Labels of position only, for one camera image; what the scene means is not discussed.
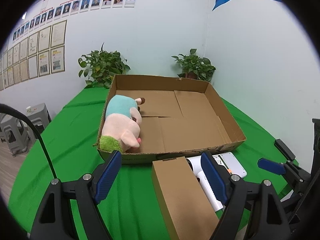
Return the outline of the white hair dryer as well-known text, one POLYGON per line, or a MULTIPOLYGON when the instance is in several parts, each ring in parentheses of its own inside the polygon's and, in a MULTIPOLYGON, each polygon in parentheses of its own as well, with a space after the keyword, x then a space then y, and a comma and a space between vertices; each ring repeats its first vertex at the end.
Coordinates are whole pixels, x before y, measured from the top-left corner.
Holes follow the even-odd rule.
POLYGON ((208 179, 204 174, 204 171, 201 166, 201 156, 187 158, 187 162, 191 167, 199 184, 201 185, 214 211, 216 212, 223 209, 222 203, 216 199, 215 194, 213 193, 212 188, 210 186, 210 183, 208 182, 208 179))

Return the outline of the green and white medicine box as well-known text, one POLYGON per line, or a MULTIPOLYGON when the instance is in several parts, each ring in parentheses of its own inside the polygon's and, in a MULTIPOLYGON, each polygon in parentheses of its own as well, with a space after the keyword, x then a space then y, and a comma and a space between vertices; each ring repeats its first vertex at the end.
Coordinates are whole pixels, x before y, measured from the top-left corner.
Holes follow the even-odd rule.
POLYGON ((228 167, 228 165, 226 164, 226 162, 224 161, 224 159, 223 159, 223 157, 221 155, 219 155, 219 154, 218 155, 214 155, 213 158, 217 162, 217 164, 220 165, 220 166, 223 166, 229 172, 229 174, 233 174, 233 172, 228 167))

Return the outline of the white flat box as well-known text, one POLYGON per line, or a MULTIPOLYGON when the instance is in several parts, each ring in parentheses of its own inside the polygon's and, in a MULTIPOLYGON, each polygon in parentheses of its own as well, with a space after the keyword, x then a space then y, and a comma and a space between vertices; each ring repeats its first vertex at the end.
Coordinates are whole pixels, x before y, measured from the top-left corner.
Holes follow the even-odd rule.
POLYGON ((220 154, 220 157, 232 174, 237 174, 241 178, 245 178, 245 176, 247 176, 246 170, 232 152, 222 153, 220 154))

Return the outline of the black clip on table edge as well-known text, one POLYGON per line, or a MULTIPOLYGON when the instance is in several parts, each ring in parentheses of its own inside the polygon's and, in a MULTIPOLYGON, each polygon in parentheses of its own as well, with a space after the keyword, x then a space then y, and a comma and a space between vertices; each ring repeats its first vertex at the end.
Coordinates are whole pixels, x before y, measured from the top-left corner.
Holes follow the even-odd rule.
POLYGON ((294 161, 296 156, 293 152, 287 147, 287 145, 281 140, 276 139, 274 141, 274 146, 280 151, 280 153, 289 161, 294 161))

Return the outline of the pink and teal plush toy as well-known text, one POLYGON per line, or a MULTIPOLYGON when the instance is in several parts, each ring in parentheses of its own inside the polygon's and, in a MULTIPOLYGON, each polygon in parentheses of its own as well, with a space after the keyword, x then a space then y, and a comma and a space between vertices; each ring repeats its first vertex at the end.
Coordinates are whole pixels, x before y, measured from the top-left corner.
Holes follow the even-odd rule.
POLYGON ((142 116, 139 106, 144 102, 144 98, 133 99, 124 95, 112 97, 106 107, 105 121, 98 140, 100 150, 124 153, 140 147, 142 116))

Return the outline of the large open cardboard tray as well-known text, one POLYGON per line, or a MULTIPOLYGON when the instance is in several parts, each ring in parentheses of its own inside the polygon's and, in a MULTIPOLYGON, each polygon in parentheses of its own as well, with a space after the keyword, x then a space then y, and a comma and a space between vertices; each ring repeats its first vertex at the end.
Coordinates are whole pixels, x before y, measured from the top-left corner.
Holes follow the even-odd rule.
POLYGON ((173 157, 192 157, 203 151, 230 152, 245 135, 219 94, 207 81, 147 75, 116 75, 106 99, 115 95, 144 98, 139 106, 141 144, 122 154, 125 164, 151 163, 173 157))

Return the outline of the left potted green plant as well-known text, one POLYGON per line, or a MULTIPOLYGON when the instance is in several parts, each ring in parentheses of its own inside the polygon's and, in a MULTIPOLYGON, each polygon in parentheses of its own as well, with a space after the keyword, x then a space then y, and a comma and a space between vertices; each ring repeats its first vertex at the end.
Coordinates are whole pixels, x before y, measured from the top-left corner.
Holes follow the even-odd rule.
POLYGON ((108 52, 104 50, 104 44, 100 50, 92 50, 89 54, 78 58, 80 71, 78 77, 85 79, 86 87, 104 87, 109 89, 116 75, 124 75, 131 68, 127 59, 118 51, 108 52))

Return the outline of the potted green plant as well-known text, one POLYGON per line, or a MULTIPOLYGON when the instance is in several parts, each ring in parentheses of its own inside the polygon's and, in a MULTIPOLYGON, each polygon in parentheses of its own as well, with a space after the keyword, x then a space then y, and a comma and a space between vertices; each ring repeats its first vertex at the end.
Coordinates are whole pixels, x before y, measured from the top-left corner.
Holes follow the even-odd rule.
POLYGON ((78 58, 80 71, 78 77, 85 79, 86 87, 104 87, 109 89, 116 75, 124 75, 131 68, 127 59, 118 51, 108 52, 104 50, 104 44, 100 50, 92 50, 89 54, 78 58))
POLYGON ((210 59, 199 57, 197 49, 191 48, 188 55, 173 55, 176 65, 180 67, 180 78, 195 79, 210 82, 216 68, 211 64, 210 59))

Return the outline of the right potted green plant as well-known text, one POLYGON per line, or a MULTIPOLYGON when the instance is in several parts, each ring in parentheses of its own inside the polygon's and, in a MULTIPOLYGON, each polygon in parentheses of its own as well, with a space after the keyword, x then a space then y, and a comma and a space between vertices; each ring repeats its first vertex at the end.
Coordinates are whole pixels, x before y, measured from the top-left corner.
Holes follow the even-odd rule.
POLYGON ((173 55, 176 65, 180 67, 180 78, 195 79, 210 82, 216 68, 211 64, 210 59, 199 57, 197 49, 191 48, 188 55, 173 55))

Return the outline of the row of portrait photos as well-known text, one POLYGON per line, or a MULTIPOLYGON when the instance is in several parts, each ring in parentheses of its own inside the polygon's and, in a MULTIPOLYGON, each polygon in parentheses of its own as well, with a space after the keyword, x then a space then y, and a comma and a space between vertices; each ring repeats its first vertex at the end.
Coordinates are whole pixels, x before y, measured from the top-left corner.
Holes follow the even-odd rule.
POLYGON ((42 10, 39 14, 32 17, 31 20, 20 24, 12 34, 12 41, 15 42, 20 37, 34 29, 63 17, 76 15, 90 10, 122 7, 133 8, 135 3, 136 0, 69 0, 57 7, 42 10))

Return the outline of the framed certificates on wall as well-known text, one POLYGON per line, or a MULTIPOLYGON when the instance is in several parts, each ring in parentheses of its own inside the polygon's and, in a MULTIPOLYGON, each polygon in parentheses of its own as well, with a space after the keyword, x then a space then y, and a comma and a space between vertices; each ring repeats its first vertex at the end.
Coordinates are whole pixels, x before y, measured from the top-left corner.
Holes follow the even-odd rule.
POLYGON ((1 91, 39 77, 64 72, 67 21, 26 36, 1 51, 1 91))

